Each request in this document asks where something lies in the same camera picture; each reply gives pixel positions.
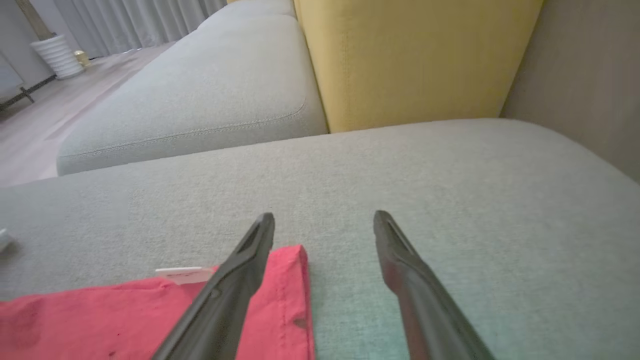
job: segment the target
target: white ribbed pot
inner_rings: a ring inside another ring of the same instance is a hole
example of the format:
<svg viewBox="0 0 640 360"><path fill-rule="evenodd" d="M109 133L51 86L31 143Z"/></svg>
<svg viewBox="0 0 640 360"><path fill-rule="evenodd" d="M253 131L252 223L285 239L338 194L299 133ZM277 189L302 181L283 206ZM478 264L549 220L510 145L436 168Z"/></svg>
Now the white ribbed pot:
<svg viewBox="0 0 640 360"><path fill-rule="evenodd" d="M32 42L31 46L49 64L59 80L72 78L84 71L64 35Z"/></svg>

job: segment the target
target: gold canister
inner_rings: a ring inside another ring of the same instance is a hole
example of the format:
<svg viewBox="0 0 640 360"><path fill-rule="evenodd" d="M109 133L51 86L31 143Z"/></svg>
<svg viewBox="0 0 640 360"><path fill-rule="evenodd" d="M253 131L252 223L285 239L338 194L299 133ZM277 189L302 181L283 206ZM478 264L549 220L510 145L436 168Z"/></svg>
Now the gold canister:
<svg viewBox="0 0 640 360"><path fill-rule="evenodd" d="M74 52L76 59L83 67L91 66L91 62L89 61L89 57L86 55L86 52L82 50L78 50Z"/></svg>

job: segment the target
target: yellow fabric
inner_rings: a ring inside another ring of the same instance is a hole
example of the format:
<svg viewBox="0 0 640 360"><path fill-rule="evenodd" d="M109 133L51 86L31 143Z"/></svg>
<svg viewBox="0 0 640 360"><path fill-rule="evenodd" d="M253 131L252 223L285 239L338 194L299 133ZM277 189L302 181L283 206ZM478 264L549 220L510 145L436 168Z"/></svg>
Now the yellow fabric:
<svg viewBox="0 0 640 360"><path fill-rule="evenodd" d="M294 0L331 132L498 117L542 0Z"/></svg>

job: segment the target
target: wooden floor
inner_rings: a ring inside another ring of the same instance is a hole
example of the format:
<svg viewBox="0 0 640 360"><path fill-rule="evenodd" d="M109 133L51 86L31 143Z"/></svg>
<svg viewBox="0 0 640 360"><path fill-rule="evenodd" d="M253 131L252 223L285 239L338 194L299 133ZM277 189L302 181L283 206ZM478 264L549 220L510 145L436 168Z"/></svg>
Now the wooden floor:
<svg viewBox="0 0 640 360"><path fill-rule="evenodd" d="M0 111L0 187L56 177L62 141L83 114L100 103L173 43L92 61L84 74L54 80Z"/></svg>

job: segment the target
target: red fabric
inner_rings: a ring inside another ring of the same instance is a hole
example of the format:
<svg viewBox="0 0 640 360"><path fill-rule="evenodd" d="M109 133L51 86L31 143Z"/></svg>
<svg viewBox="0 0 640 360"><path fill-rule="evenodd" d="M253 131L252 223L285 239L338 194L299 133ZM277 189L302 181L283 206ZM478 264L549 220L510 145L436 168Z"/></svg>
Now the red fabric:
<svg viewBox="0 0 640 360"><path fill-rule="evenodd" d="M161 278L0 303L0 359L150 358L204 282ZM269 255L237 359L314 359L307 254Z"/></svg>

